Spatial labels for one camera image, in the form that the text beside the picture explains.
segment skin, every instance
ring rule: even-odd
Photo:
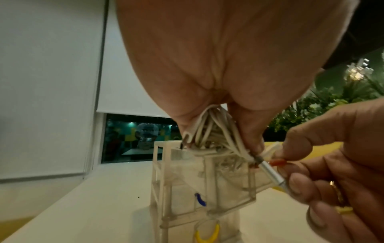
[[[322,157],[289,163],[279,172],[294,199],[310,206],[308,223],[333,243],[384,242],[384,98],[338,106],[292,128],[276,157],[303,159],[315,145],[344,142]],[[354,213],[338,214],[337,181]]]
[[[245,145],[263,150],[272,118],[300,97],[336,48],[358,0],[117,0],[143,87],[183,132],[228,104]]]

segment green wall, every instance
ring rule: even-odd
[[[368,59],[370,67],[374,69],[372,79],[380,80],[382,82],[384,82],[383,51],[384,48],[380,48],[361,56],[361,58]],[[333,87],[336,93],[341,92],[344,84],[344,73],[349,64],[350,63],[343,63],[319,74],[315,79],[316,88],[320,90]]]

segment dark window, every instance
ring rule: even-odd
[[[171,118],[107,114],[101,163],[151,161],[154,142],[168,140],[181,140]]]

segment green foliage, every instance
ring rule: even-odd
[[[278,114],[269,124],[270,129],[288,131],[290,128],[320,116],[328,110],[343,104],[372,100],[384,96],[384,86],[371,79],[347,80],[342,93],[336,94],[333,88],[312,90],[305,97]]]

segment dark ceiling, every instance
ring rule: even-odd
[[[384,46],[384,0],[362,0],[347,32],[324,65],[331,68]]]

